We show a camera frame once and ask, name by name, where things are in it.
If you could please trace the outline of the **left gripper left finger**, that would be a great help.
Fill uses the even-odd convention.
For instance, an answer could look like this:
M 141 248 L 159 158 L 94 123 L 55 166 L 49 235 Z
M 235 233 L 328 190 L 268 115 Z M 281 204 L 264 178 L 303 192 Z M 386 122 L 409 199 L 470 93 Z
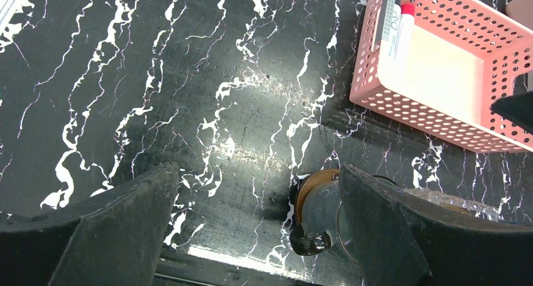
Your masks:
M 39 216 L 1 216 L 2 285 L 150 285 L 179 188 L 166 163 Z

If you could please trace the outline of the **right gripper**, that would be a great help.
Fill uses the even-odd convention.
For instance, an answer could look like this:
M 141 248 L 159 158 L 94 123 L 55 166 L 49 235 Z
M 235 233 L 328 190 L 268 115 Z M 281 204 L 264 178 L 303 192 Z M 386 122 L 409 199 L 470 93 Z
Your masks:
M 500 98 L 490 109 L 532 134 L 532 91 Z

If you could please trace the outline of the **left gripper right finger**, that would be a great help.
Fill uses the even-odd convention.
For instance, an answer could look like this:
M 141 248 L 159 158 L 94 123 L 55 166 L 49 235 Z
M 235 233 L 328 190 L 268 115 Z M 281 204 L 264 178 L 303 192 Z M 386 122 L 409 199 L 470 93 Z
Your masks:
M 532 227 L 462 214 L 345 165 L 339 188 L 366 285 L 531 285 Z

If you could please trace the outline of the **grey green mug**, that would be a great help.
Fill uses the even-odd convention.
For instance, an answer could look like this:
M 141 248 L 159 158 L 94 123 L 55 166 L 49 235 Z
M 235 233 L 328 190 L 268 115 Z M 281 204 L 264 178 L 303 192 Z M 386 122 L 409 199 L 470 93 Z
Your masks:
M 302 223 L 289 236 L 299 256 L 330 253 L 343 262 L 358 266 L 355 243 L 342 206 L 338 179 L 314 189 L 305 199 Z

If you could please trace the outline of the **pink plastic basket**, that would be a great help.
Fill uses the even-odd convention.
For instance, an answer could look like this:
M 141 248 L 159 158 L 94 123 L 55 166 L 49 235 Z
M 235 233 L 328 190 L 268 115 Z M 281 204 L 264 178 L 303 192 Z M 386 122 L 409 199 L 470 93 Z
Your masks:
M 532 134 L 490 106 L 532 70 L 532 31 L 479 0 L 400 0 L 415 6 L 407 63 L 371 51 L 369 0 L 349 99 L 475 153 L 532 150 Z

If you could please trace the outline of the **brown wooden oval tray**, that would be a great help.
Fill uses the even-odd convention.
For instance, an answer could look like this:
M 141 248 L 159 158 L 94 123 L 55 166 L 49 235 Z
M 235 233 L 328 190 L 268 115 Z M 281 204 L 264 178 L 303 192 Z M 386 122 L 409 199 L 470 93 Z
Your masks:
M 319 170 L 309 176 L 307 176 L 299 185 L 295 201 L 294 201 L 294 213 L 296 225 L 302 223 L 302 212 L 305 199 L 316 188 L 330 184 L 338 179 L 340 169 L 329 168 Z

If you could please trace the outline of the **clear packaged toothbrushes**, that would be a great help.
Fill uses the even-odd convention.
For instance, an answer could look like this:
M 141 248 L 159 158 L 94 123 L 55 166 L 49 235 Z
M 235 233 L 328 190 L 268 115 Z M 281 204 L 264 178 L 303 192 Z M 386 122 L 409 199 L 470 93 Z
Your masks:
M 454 195 L 431 190 L 428 188 L 405 189 L 405 192 L 433 204 L 445 207 L 463 214 L 479 217 L 489 221 L 499 221 L 498 209 L 482 202 L 463 199 Z

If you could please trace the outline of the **black capped toothpaste tube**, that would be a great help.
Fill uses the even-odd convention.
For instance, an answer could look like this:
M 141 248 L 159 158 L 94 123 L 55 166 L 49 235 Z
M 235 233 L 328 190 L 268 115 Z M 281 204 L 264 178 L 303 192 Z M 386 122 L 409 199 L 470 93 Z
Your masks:
M 375 11 L 375 24 L 371 41 L 371 51 L 379 49 L 389 51 L 398 33 L 401 9 L 400 0 L 377 0 L 380 1 Z

